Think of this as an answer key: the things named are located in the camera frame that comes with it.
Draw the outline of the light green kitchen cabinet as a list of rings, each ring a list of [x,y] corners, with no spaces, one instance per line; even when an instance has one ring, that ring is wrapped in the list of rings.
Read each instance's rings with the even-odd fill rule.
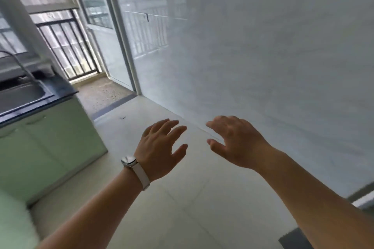
[[[0,190],[32,204],[108,152],[76,96],[0,124]]]

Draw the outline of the person's right forearm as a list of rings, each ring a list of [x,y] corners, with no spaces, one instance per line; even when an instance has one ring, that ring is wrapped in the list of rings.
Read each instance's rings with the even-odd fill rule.
[[[255,154],[253,169],[281,198],[314,249],[374,249],[374,219],[284,152],[262,146]]]

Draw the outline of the dark kitchen countertop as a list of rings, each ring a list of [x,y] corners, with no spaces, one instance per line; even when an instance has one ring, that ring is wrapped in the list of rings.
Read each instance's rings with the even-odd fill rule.
[[[42,100],[38,103],[22,108],[21,110],[14,111],[8,115],[0,116],[0,129],[17,121],[20,121],[26,117],[40,113],[55,105],[61,104],[67,100],[70,100],[78,92],[68,81],[66,81],[59,75],[46,77],[41,72],[38,72],[36,79],[42,81],[54,93],[54,96],[47,100]],[[22,81],[19,79],[11,79],[8,81],[0,82],[0,90],[11,88],[28,82],[30,81]]]

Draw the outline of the person's right hand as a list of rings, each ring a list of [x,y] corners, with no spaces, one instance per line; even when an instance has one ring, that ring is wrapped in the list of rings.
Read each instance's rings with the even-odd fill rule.
[[[217,116],[206,126],[222,137],[228,162],[259,170],[276,149],[245,119],[236,116]]]

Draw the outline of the white window frame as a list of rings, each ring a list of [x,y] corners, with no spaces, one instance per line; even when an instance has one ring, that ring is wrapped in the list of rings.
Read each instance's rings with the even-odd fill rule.
[[[57,57],[39,33],[33,14],[76,9],[76,0],[0,0],[0,17],[10,25],[16,39],[16,48],[23,48],[21,52],[9,47],[11,53],[20,57],[21,63],[36,71],[48,69],[67,79],[60,67]]]

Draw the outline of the metal faucet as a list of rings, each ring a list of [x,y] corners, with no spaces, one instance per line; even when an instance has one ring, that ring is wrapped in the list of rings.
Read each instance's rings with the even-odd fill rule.
[[[34,75],[21,63],[20,59],[13,53],[8,52],[6,50],[0,50],[0,53],[4,53],[8,56],[11,56],[14,61],[17,63],[17,65],[22,69],[22,71],[25,73],[25,75],[29,78],[29,80],[35,84],[37,84],[37,80],[34,77]]]

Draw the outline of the stainless steel sink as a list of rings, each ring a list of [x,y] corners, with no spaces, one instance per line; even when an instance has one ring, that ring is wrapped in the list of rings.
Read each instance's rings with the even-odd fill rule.
[[[40,80],[2,89],[0,90],[0,116],[8,115],[53,96],[54,93]]]

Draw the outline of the white framed glass sliding door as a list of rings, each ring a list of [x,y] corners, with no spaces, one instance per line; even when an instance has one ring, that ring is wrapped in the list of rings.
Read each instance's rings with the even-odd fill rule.
[[[113,0],[78,0],[84,25],[107,77],[140,95],[128,60]]]

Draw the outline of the person's left forearm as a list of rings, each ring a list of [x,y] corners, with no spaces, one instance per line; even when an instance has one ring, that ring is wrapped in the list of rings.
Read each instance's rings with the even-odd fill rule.
[[[37,249],[106,249],[121,220],[142,192],[135,172],[120,173]]]

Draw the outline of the person's left hand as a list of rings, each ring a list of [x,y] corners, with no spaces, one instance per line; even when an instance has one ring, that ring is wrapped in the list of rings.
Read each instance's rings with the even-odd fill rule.
[[[160,134],[161,126],[168,120],[170,119],[163,119],[149,126],[142,134],[134,153],[150,182],[166,176],[175,168],[176,165],[173,165],[171,158],[175,151],[172,149],[187,130],[187,126],[178,124],[168,135]]]

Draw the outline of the white wristwatch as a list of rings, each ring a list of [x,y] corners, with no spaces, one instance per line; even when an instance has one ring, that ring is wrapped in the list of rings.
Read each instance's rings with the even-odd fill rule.
[[[151,182],[143,167],[138,162],[138,160],[134,156],[126,156],[121,159],[121,163],[124,167],[133,170],[133,172],[136,174],[136,176],[142,184],[143,191],[147,190]]]

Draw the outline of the black metal balcony railing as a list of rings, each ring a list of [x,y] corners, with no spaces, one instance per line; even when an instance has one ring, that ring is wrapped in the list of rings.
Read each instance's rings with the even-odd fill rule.
[[[37,13],[31,18],[69,81],[100,73],[76,9]]]

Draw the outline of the dark grey floor mat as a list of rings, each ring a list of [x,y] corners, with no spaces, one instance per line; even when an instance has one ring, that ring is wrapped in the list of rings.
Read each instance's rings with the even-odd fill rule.
[[[278,241],[284,249],[314,249],[299,227],[282,236]]]

